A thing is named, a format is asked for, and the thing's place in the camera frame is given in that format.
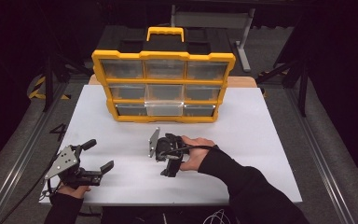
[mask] white table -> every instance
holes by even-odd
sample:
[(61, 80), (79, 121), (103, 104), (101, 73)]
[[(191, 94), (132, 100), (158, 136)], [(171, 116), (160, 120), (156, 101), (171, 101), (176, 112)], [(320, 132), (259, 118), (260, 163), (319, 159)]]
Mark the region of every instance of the white table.
[[(85, 196), (90, 205), (218, 205), (227, 204), (227, 187), (217, 178), (196, 172), (166, 177), (166, 162), (148, 157), (148, 139), (157, 127), (165, 133), (205, 137), (245, 166), (254, 166), (269, 183), (294, 202), (302, 202), (292, 170), (269, 111), (258, 88), (228, 88), (215, 123), (116, 122), (109, 114), (100, 85), (81, 92), (62, 147), (80, 145), (92, 138), (97, 145), (83, 151), (80, 166), (99, 171), (108, 161), (115, 167), (101, 186)], [(58, 177), (52, 178), (52, 185)]]

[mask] dark background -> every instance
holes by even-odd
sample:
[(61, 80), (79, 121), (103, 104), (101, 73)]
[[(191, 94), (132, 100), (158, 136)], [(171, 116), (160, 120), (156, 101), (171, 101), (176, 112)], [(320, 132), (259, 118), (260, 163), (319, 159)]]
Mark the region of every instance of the dark background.
[[(302, 2), (312, 2), (324, 9), (303, 12), (281, 7), (259, 8), (253, 26), (296, 27), (281, 55), (281, 63), (302, 57), (310, 59), (310, 79), (358, 166), (358, 1)], [(181, 7), (181, 10), (218, 12), (245, 9)], [(170, 6), (145, 3), (0, 0), (0, 150), (30, 104), (26, 92), (47, 58), (46, 36), (52, 37), (57, 51), (82, 64), (90, 58), (105, 25), (164, 24), (170, 21), (170, 14)]]

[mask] cable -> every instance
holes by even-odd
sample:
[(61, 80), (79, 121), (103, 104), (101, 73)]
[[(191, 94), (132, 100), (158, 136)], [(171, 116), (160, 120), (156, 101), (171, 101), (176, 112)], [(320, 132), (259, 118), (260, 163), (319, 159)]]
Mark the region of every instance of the cable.
[(51, 181), (50, 181), (50, 179), (48, 179), (48, 193), (49, 193), (50, 195), (53, 194), (53, 191), (51, 191)]
[(211, 146), (191, 146), (191, 145), (187, 145), (187, 147), (180, 147), (180, 148), (177, 148), (177, 149), (173, 149), (171, 151), (163, 151), (159, 155), (160, 156), (165, 156), (165, 155), (167, 155), (169, 153), (172, 153), (172, 152), (184, 151), (184, 150), (193, 149), (193, 148), (202, 148), (202, 149), (217, 150), (217, 151), (223, 152), (222, 149), (220, 149), (218, 146), (211, 147)]
[(208, 216), (207, 218), (205, 218), (204, 222), (202, 224), (206, 224), (206, 222), (208, 221), (208, 219), (211, 219), (211, 222), (209, 224), (213, 224), (213, 220), (217, 218), (220, 220), (219, 224), (226, 224), (225, 220), (228, 221), (227, 224), (231, 224), (229, 218), (226, 216), (225, 214), (225, 210), (224, 209), (220, 209), (219, 211), (213, 213), (212, 215)]
[(32, 187), (25, 193), (25, 195), (19, 200), (18, 203), (16, 203), (11, 209), (10, 211), (8, 211), (8, 213), (2, 218), (2, 220), (0, 221), (0, 224), (4, 223), (6, 221), (6, 219), (17, 209), (17, 207), (19, 207), (19, 205), (28, 197), (28, 195), (34, 190), (34, 188), (36, 187), (37, 184), (39, 184), (39, 181), (45, 176), (46, 172), (48, 171), (48, 169), (50, 169), (51, 165), (53, 164), (53, 162), (56, 160), (57, 158), (57, 152), (60, 148), (58, 147), (56, 152), (54, 153), (55, 156), (53, 156), (50, 160), (50, 162), (48, 163), (48, 166), (46, 167), (46, 169), (43, 171), (42, 175), (39, 176), (39, 178), (37, 178), (36, 182), (32, 185)]
[(91, 210), (91, 206), (89, 206), (89, 213), (79, 212), (78, 215), (81, 217), (98, 217), (98, 218), (101, 218), (101, 216), (102, 216), (101, 213), (93, 213)]

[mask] black cloth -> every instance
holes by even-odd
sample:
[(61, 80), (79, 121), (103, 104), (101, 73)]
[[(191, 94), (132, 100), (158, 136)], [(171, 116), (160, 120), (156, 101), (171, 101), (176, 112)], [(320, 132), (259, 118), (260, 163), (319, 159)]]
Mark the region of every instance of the black cloth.
[[(254, 167), (241, 166), (224, 152), (211, 150), (201, 163), (199, 173), (217, 177), (227, 185), (229, 206), (241, 224), (309, 223), (301, 210), (282, 192), (271, 186), (260, 171)], [(75, 223), (77, 212), (83, 201), (62, 194), (55, 195), (54, 200), (45, 223)], [(164, 215), (154, 214), (142, 217), (134, 213), (133, 217), (130, 217), (130, 223), (158, 224), (165, 221), (168, 224), (191, 223), (188, 220), (189, 216), (170, 213), (167, 210), (160, 211)]]

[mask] plastic drawer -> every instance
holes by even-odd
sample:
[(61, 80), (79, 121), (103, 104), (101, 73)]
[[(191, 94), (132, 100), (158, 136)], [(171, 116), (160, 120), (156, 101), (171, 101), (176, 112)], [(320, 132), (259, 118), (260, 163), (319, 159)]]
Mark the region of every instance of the plastic drawer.
[(146, 102), (156, 101), (184, 101), (184, 85), (146, 85)]
[(187, 62), (187, 79), (223, 80), (227, 63)]
[(140, 60), (101, 59), (106, 77), (112, 78), (143, 78), (144, 69)]
[(116, 109), (119, 116), (146, 116), (145, 105), (142, 104), (117, 104)]
[(214, 105), (185, 105), (183, 114), (187, 117), (211, 117)]
[(144, 99), (145, 84), (109, 84), (113, 98)]
[(217, 100), (221, 86), (186, 85), (185, 97), (187, 100)]
[(185, 73), (185, 62), (179, 60), (145, 61), (146, 78), (181, 79)]
[(148, 116), (182, 116), (181, 102), (147, 102), (145, 103)]

